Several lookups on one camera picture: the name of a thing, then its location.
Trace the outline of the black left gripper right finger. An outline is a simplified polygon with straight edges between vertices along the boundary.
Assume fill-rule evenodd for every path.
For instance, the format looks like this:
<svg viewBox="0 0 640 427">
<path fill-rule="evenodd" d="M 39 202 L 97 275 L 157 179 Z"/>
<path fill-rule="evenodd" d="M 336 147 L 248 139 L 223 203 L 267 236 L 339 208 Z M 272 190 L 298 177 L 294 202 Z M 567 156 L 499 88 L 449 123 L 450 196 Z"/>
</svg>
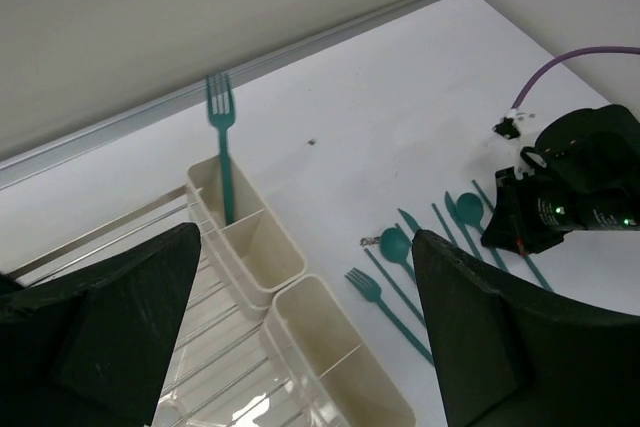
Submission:
<svg viewBox="0 0 640 427">
<path fill-rule="evenodd" d="M 635 426 L 639 320 L 547 291 L 430 230 L 415 276 L 451 426 Z"/>
</svg>

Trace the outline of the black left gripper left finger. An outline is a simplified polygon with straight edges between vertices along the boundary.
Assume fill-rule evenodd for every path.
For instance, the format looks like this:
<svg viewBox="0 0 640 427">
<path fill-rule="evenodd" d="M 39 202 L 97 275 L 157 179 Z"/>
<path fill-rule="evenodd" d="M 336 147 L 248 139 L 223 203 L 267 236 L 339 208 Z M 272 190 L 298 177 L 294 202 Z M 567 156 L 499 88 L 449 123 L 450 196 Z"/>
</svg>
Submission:
<svg viewBox="0 0 640 427">
<path fill-rule="evenodd" d="M 200 253 L 185 222 L 40 285 L 3 275 L 2 425 L 151 425 Z"/>
</svg>

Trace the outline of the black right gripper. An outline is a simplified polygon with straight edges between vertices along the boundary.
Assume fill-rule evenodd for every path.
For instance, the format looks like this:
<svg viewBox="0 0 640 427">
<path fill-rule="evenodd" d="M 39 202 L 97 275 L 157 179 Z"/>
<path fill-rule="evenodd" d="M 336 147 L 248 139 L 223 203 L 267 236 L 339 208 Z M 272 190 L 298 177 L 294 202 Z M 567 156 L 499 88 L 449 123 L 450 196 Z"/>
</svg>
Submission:
<svg viewBox="0 0 640 427">
<path fill-rule="evenodd" d="M 485 247 L 542 253 L 573 231 L 639 228 L 639 121 L 611 104 L 569 112 L 519 158 L 528 167 L 496 172 L 496 206 Z"/>
</svg>

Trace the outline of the teal spoon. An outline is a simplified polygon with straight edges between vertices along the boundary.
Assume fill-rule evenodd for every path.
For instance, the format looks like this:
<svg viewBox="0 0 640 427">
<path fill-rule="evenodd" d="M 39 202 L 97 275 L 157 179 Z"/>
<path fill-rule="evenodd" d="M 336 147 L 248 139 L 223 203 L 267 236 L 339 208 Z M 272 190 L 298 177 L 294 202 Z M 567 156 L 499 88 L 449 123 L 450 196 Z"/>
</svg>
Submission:
<svg viewBox="0 0 640 427">
<path fill-rule="evenodd" d="M 382 256 L 388 262 L 400 265 L 408 277 L 416 282 L 414 269 L 407 260 L 410 247 L 409 240 L 396 227 L 385 229 L 380 236 Z"/>
<path fill-rule="evenodd" d="M 466 224 L 475 228 L 479 232 L 479 234 L 482 236 L 485 233 L 485 229 L 482 226 L 484 207 L 481 199 L 476 194 L 473 194 L 471 192 L 465 192 L 458 197 L 456 201 L 456 207 L 458 210 L 458 214 L 460 215 L 462 220 Z M 498 253 L 497 249 L 494 247 L 486 247 L 486 248 L 490 251 L 490 253 L 494 257 L 497 267 L 509 273 L 509 270 L 505 262 L 503 261 L 502 257 Z"/>
</svg>

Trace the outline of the clear dish rack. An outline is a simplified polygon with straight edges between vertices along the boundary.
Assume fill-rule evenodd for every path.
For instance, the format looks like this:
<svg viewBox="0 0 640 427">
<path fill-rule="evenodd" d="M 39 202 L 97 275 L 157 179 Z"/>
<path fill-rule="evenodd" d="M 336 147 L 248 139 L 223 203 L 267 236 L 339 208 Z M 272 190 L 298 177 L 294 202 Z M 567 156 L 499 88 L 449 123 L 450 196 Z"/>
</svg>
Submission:
<svg viewBox="0 0 640 427">
<path fill-rule="evenodd" d="M 59 248 L 1 297 L 5 426 L 355 426 L 364 353 L 325 283 L 252 191 L 234 223 L 185 187 L 74 261 Z"/>
</svg>

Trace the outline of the small teal fork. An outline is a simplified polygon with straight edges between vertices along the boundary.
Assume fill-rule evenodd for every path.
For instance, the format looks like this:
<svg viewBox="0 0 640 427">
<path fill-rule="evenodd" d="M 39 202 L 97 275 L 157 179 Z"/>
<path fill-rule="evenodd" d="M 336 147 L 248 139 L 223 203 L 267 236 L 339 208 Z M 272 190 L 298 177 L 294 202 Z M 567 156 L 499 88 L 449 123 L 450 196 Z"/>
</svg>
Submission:
<svg viewBox="0 0 640 427">
<path fill-rule="evenodd" d="M 405 339 L 420 353 L 420 355 L 432 366 L 434 359 L 430 350 L 411 332 L 411 330 L 393 313 L 382 299 L 380 285 L 369 275 L 357 268 L 349 270 L 345 274 L 347 281 L 368 302 L 375 304 Z"/>
</svg>

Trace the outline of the cream utensil holder near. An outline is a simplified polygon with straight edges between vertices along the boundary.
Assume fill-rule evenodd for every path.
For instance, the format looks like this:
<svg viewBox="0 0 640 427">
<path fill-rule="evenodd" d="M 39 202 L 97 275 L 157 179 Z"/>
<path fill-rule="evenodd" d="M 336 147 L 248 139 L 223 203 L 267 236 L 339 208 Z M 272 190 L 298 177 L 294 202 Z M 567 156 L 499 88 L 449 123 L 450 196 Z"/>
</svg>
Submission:
<svg viewBox="0 0 640 427">
<path fill-rule="evenodd" d="M 277 292 L 260 340 L 300 412 L 285 426 L 414 426 L 413 409 L 318 276 Z"/>
</svg>

